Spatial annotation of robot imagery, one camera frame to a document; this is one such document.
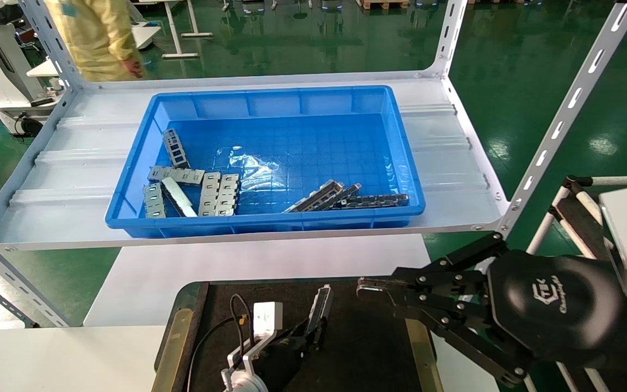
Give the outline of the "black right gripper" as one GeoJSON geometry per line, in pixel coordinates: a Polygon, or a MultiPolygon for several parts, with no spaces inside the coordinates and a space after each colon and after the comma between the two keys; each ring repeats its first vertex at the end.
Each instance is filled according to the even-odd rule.
{"type": "Polygon", "coordinates": [[[627,309],[613,268],[580,256],[507,250],[502,234],[486,234],[425,266],[361,277],[356,295],[389,307],[394,317],[418,320],[508,387],[523,382],[535,359],[605,365],[627,309]],[[486,273],[478,270],[479,263],[496,256],[486,273]],[[496,325],[532,355],[480,337],[462,321],[458,302],[446,297],[475,295],[487,285],[496,325]]]}

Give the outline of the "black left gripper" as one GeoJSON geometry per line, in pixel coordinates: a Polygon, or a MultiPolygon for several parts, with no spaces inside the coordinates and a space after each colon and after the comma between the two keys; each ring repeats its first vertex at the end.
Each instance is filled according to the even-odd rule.
{"type": "Polygon", "coordinates": [[[309,323],[301,322],[268,343],[254,361],[255,375],[267,391],[284,391],[298,374],[309,347],[321,350],[328,330],[328,318],[322,317],[309,336],[309,323]]]}

